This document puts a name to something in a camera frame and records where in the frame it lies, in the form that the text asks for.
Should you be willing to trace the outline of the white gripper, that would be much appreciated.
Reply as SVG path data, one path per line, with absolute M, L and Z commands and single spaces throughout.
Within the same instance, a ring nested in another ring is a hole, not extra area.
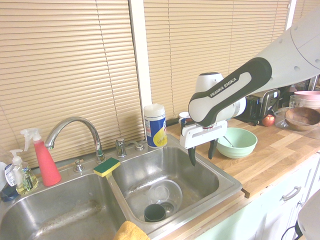
M 228 122 L 222 120 L 205 128 L 196 123 L 186 125 L 180 134 L 180 145 L 188 149 L 188 156 L 193 166 L 196 165 L 196 146 L 210 142 L 208 158 L 211 160 L 215 154 L 218 138 L 223 137 L 227 132 Z

